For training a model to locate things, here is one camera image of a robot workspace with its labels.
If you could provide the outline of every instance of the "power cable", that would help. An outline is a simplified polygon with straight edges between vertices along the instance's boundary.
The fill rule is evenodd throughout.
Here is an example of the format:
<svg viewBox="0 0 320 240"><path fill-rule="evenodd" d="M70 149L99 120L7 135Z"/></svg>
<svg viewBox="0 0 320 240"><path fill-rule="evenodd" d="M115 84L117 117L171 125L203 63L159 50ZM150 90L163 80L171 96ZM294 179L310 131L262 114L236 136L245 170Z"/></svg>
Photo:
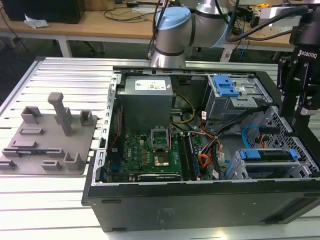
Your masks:
<svg viewBox="0 0 320 240"><path fill-rule="evenodd" d="M231 20L229 22L229 25L228 25L227 31L226 31L226 35L225 35L225 40L229 43L234 43L234 42L237 42L237 41L244 39L244 38L247 38L250 40L255 40L255 41L265 41L268 39L273 39L273 38L279 37L279 35L282 36L281 35L282 33L278 33L276 35L269 36L267 38L266 37L265 38L248 37L249 35L259 31L260 29L268 26L269 24L273 24L276 21L279 21L281 19L284 19L284 18L292 16L292 15L304 15L304 14L308 13L308 11L309 11L309 7L307 5L296 6L296 7L292 7L289 9L284 9L284 10L282 10L282 12L279 15L276 15L270 19L267 19L266 21L258 24L257 26L254 26L253 28L249 29L248 31L246 31L242 34L239 34L235 37L230 37L231 32L232 32L232 28L233 28L233 24L236 20L236 11L237 11L237 8L239 5L239 1L240 0L236 0L236 2L235 2L235 6L234 6L234 9L233 9L233 12L231 15Z"/></svg>

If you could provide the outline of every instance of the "desk leg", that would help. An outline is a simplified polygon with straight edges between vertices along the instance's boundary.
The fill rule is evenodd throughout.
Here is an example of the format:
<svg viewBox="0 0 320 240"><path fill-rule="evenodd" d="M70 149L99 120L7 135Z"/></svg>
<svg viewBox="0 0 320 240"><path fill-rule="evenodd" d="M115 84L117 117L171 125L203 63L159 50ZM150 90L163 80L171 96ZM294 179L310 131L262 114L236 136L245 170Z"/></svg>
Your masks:
<svg viewBox="0 0 320 240"><path fill-rule="evenodd" d="M59 41L59 45L60 45L60 49L62 52L62 56L64 58L72 58L72 52L70 49L70 44L67 40L58 40Z"/></svg>
<svg viewBox="0 0 320 240"><path fill-rule="evenodd" d="M105 52L106 52L105 42L101 41L100 42L100 53L104 54Z"/></svg>
<svg viewBox="0 0 320 240"><path fill-rule="evenodd" d="M197 51L196 47L192 46L191 47L191 52L190 52L190 57L191 58L194 58L196 56L196 51Z"/></svg>
<svg viewBox="0 0 320 240"><path fill-rule="evenodd" d="M232 48L224 48L220 58L220 62L228 63L230 61L232 51Z"/></svg>
<svg viewBox="0 0 320 240"><path fill-rule="evenodd" d="M10 49L14 49L16 47L12 37L2 37L1 39Z"/></svg>

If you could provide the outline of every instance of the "cable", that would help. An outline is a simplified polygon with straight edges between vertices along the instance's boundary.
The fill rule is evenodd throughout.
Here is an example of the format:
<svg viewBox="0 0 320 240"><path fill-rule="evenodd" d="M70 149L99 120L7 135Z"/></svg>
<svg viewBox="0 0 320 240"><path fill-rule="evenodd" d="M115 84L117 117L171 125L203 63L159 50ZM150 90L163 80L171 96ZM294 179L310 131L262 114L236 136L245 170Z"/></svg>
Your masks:
<svg viewBox="0 0 320 240"><path fill-rule="evenodd" d="M184 132L184 133L206 135L205 133L200 132L200 131L188 131L188 130L185 130L185 129L179 127L178 125L176 125L176 124L174 124L174 123L171 123L171 125L174 126L176 129L178 129L179 131Z"/></svg>
<svg viewBox="0 0 320 240"><path fill-rule="evenodd" d="M241 114L237 115L236 117L234 117L233 119L227 121L225 124L223 124L220 129L216 132L216 136L210 141L207 143L207 145L205 145L203 147L203 149L201 150L201 153L203 154L207 154L210 150L210 148L213 147L213 145L216 143L216 141L218 140L218 138L224 134L224 132L230 130L233 126L237 125L237 124L240 124L242 123L242 121L249 115L252 115L254 113L258 113L258 112L265 112L269 107L271 106L270 105L264 105L264 106L260 106L260 107L257 107L257 108L251 108L251 109L248 109L244 112L242 112Z"/></svg>
<svg viewBox="0 0 320 240"><path fill-rule="evenodd" d="M249 143L248 143L248 141L247 141L246 133L247 133L248 129L250 129L250 128L259 129L259 127L256 126L256 125L249 125L249 126L246 126L246 127L242 130L242 134L241 134L242 140L243 140L244 145L245 145L248 149L251 149L251 146L249 145Z"/></svg>
<svg viewBox="0 0 320 240"><path fill-rule="evenodd" d="M115 142L117 141L118 137L119 137L119 132L120 132L120 108L118 109L118 120L117 120L117 131L116 131L116 136L115 136L115 139L113 141L113 143L111 144L110 146L110 149L114 146Z"/></svg>
<svg viewBox="0 0 320 240"><path fill-rule="evenodd" d="M149 59L151 57L151 48L152 48L153 44L155 43L156 35L157 35L157 32L158 32L158 28L160 26L162 17L164 15L164 13L166 11L166 8L167 8L167 5L168 5L168 0L165 0L165 2L163 3L163 7L162 7L162 9L160 11L160 15L159 15L157 24L156 24L156 13L157 13L158 7L160 5L160 1L161 0L158 0L157 5L156 5L155 10L154 10L152 27L155 26L155 28L153 29L152 37L151 37L150 42L149 42L146 59Z"/></svg>
<svg viewBox="0 0 320 240"><path fill-rule="evenodd" d="M283 31L283 32L279 32L275 35L272 35L272 36L266 36L266 37L246 37L247 39L249 40L253 40L253 41L266 41L266 40L270 40L270 39L275 39L275 38L278 38L278 37L281 37L283 35L287 35L287 34L290 34L292 33L292 30L288 30L288 31Z"/></svg>
<svg viewBox="0 0 320 240"><path fill-rule="evenodd" d="M246 24L246 16L244 15L243 16L243 27L242 27L242 33L245 32L245 24ZM245 53L245 48L246 48L246 40L243 39L243 48L242 48L242 52L241 52L241 55L240 55L240 60L242 59L244 53Z"/></svg>
<svg viewBox="0 0 320 240"><path fill-rule="evenodd" d="M35 56L29 51L29 49L26 47L26 45L21 41L21 39L18 37L18 35L12 30L12 28L9 26L9 24L7 23L6 19L4 18L4 15L2 13L2 10L4 9L4 7L1 7L0 8L0 14L1 14L1 17L4 21L4 23L7 25L7 27L10 29L10 31L15 35L15 37L17 39L19 39L19 41L21 42L21 44L24 46L24 48L26 49L26 51L30 54L30 56L32 56L32 58L34 59Z"/></svg>
<svg viewBox="0 0 320 240"><path fill-rule="evenodd" d="M109 16L106 16L106 13L108 13L109 11L105 11L104 12L104 17L107 18L107 19L110 19L110 20L114 20L114 21L121 21L121 22L127 22L127 21L131 21L131 20L135 20L135 19L139 19L141 17L144 17L144 16L147 16L147 15L150 15L150 14L153 14L153 12L149 12L149 13L146 13L146 14L141 14L140 12L140 16L134 16L134 17L130 17L130 18L125 18L125 19L117 19L117 18L113 18L113 17L109 17Z"/></svg>
<svg viewBox="0 0 320 240"><path fill-rule="evenodd" d="M229 21L228 21L226 15L224 15L224 14L222 13L222 11L221 11L221 8L220 8L220 6L219 6L218 0L214 0L214 3L215 3L215 6L216 6L216 9L218 9L218 12L219 12L220 16L223 18L224 22L225 22L227 25L229 25Z"/></svg>
<svg viewBox="0 0 320 240"><path fill-rule="evenodd" d="M233 9L233 12L231 15L231 20L229 22L229 25L228 25L227 31L226 31L226 35L225 35L225 40L229 43L237 42L243 38L248 38L250 40L255 40L255 41L264 41L259 38L252 39L251 37L248 37L248 36L257 32L258 30L268 26L269 24L272 24L272 23L279 21L283 18L292 16L292 15L304 15L309 11L309 7L306 5L292 7L292 8L289 8L288 10L282 10L282 12L279 15L276 15L270 19L267 19L266 21L258 24L257 26L254 26L253 28L249 29L248 31L246 31L238 36L230 37L234 22L236 20L236 11L237 11L237 8L239 5L239 1L240 0L236 0L236 2L235 2L235 6L234 6L234 9Z"/></svg>
<svg viewBox="0 0 320 240"><path fill-rule="evenodd" d="M191 109L192 109L192 115L191 115L191 117L188 119L188 120L184 120L184 121L171 121L170 123L171 124L188 124L188 123L190 123L193 119L194 119L194 117L195 117L195 108L194 108L194 106L192 106L192 104L191 104L191 102L186 98L186 97L184 97L183 95L181 95L180 93L176 93L176 95L177 96L179 96L179 97L181 97L183 100L185 100L189 105L190 105L190 107L191 107Z"/></svg>
<svg viewBox="0 0 320 240"><path fill-rule="evenodd" d="M16 53L16 57L19 57L19 53L21 52L21 49L22 49L23 45L21 44L20 48L19 48L19 51Z"/></svg>
<svg viewBox="0 0 320 240"><path fill-rule="evenodd" d="M210 157L207 156L206 154L201 154L201 155L198 157L198 161L199 161L199 163L200 163L200 165L201 165L201 167L202 167L203 169L205 169L210 163L212 163Z"/></svg>
<svg viewBox="0 0 320 240"><path fill-rule="evenodd" d="M206 132L205 130L205 126L204 126L204 121L201 119L201 126L200 126L200 129L201 129L201 132L203 132L204 134L206 134L209 138L213 139L215 136ZM221 148L222 148L222 144L219 140L217 140L217 143L218 143L218 151L217 151L217 154L220 153L221 151Z"/></svg>

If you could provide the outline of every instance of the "aluminum extrusion table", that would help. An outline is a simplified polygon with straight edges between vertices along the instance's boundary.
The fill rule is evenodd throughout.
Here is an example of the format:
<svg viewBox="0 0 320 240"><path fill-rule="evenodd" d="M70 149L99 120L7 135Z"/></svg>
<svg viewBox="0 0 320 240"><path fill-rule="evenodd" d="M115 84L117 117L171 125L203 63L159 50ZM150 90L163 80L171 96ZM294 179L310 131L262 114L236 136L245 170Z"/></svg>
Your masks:
<svg viewBox="0 0 320 240"><path fill-rule="evenodd" d="M35 61L0 107L0 149L7 146L20 126L25 106L38 106L42 113L54 113L47 102L51 92L63 93L63 102L72 114L89 109L102 118L112 69L119 65L148 66L148 62L51 57ZM274 64L187 62L187 66L267 71L274 81L277 77ZM318 118L313 117L309 126L320 137ZM89 156L97 147L100 125L98 120ZM88 168L83 175L72 177L0 175L0 239L320 239L320 207L287 225L104 233L92 209L81 205L87 171Z"/></svg>

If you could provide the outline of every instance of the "computer case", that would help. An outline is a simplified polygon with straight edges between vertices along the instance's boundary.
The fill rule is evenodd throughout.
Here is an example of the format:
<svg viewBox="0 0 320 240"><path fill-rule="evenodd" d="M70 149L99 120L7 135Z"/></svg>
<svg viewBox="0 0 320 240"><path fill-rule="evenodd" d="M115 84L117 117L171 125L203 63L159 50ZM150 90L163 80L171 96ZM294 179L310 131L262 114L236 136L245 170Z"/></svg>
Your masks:
<svg viewBox="0 0 320 240"><path fill-rule="evenodd" d="M33 19L78 24L85 14L84 0L2 0L11 21Z"/></svg>

